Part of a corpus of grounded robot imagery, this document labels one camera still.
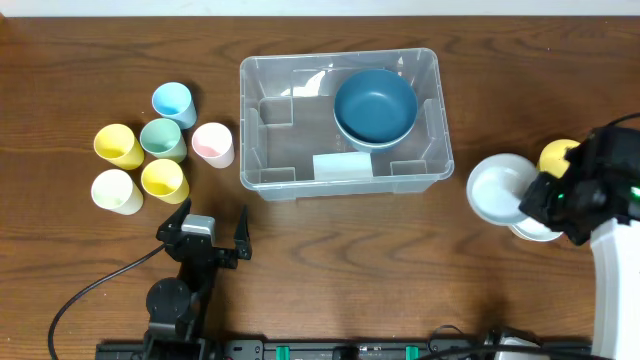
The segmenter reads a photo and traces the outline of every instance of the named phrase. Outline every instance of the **wood grain tabletop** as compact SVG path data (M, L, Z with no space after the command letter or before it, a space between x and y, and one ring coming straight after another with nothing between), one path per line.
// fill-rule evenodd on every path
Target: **wood grain tabletop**
M222 246L249 207L253 259L222 272L210 313L227 336L269 339L426 338L443 324L591 336L588 246L528 242L485 223L465 183L489 155L536 161L551 140L581 141L638 111L638 19L5 19L0 359L48 358L58 309L157 247L157 227L177 208L150 196L133 216L93 204L93 179L113 168L93 152L101 127L139 132L159 117L153 90L179 81L194 93L198 124L227 124L237 144L244 58L414 47L438 55L456 163L425 193L268 203L241 185L238 160L217 170L189 153L192 212L216 218ZM130 171L138 184L140 169ZM147 291L177 270L162 253L84 296L58 326L60 358L92 359L103 340L141 339Z

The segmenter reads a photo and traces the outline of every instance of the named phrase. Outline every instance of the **green tape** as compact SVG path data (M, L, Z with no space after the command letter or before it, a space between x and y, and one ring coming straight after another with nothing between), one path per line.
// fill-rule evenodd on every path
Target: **green tape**
M416 360L420 357L420 349L417 346L407 346L406 360Z
M276 347L276 360L289 360L289 347L278 346Z

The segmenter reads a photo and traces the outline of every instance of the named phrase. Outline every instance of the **green cup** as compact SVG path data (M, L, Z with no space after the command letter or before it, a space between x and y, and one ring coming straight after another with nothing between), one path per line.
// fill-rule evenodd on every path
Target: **green cup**
M140 145L158 159L179 163L187 156L180 126L170 119L160 118L148 123L140 133Z

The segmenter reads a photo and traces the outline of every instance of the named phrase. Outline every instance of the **plastic bin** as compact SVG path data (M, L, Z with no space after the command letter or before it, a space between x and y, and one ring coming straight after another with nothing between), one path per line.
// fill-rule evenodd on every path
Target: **plastic bin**
M420 104L413 130L390 151L363 155L370 156L368 175L344 168L350 163L338 156L330 160L336 174L316 176L319 155L356 152L336 127L333 102L344 80L371 68L411 84ZM240 180L268 201L423 192L454 168L438 59L429 49L247 58L240 65L240 142Z

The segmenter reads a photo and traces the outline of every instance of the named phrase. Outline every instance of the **blue bowl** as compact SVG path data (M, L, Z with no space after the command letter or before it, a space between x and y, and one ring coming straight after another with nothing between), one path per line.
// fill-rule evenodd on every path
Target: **blue bowl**
M354 148L383 152L404 139L416 122L418 99L405 79L382 69L348 78L336 94L336 124Z

